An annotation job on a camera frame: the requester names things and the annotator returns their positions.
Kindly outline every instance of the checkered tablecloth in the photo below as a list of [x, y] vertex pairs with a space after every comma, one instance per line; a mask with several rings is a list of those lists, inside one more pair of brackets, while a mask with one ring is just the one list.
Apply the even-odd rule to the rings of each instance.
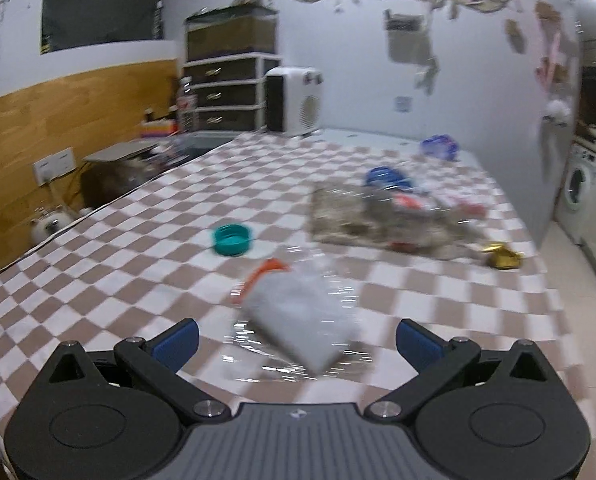
[[[373, 368], [345, 379], [230, 379], [220, 352], [236, 318], [228, 299], [233, 285], [279, 246], [308, 242], [313, 182], [360, 184], [375, 166], [419, 171], [444, 189], [489, 197], [489, 235], [523, 251], [524, 266], [498, 271], [466, 260], [322, 245], [348, 269]], [[255, 236], [252, 250], [240, 258], [212, 250], [213, 229], [230, 222], [245, 223]], [[508, 349], [518, 338], [537, 341], [589, 418], [582, 362], [545, 272], [513, 207], [481, 170], [404, 160], [398, 152], [242, 134], [98, 210], [0, 273], [0, 436], [59, 341], [111, 349], [121, 338], [151, 338], [184, 317], [197, 320], [201, 343], [181, 375], [232, 408], [246, 400], [355, 401], [364, 408], [415, 375], [394, 341], [399, 320], [411, 317], [439, 336], [465, 335], [486, 349]], [[252, 377], [262, 364], [251, 362]]]

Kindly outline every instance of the chest of drawers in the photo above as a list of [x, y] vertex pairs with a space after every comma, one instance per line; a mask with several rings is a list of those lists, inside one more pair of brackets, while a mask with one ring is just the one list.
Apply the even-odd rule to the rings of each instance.
[[250, 132], [264, 126], [265, 73], [280, 57], [248, 52], [185, 63], [198, 96], [200, 134], [216, 130]]

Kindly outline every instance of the washing machine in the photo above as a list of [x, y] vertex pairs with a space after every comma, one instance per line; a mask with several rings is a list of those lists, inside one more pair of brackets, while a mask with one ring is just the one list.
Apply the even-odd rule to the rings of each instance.
[[574, 142], [567, 177], [556, 206], [556, 220], [576, 245], [582, 243], [595, 184], [596, 153]]

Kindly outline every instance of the metal screw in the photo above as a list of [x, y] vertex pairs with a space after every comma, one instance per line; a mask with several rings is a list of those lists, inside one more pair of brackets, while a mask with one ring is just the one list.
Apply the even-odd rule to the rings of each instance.
[[224, 413], [227, 407], [220, 400], [201, 400], [194, 406], [194, 412], [200, 416], [211, 418]]
[[380, 418], [393, 418], [400, 415], [402, 408], [390, 400], [379, 400], [369, 407], [369, 411]]

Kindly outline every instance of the plastic bottle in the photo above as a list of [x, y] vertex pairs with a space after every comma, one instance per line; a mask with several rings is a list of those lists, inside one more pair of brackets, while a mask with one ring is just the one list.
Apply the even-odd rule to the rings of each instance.
[[184, 77], [180, 80], [180, 88], [176, 94], [176, 105], [178, 106], [178, 131], [179, 133], [189, 133], [197, 129], [196, 127], [196, 104], [197, 97], [191, 87], [191, 78]]

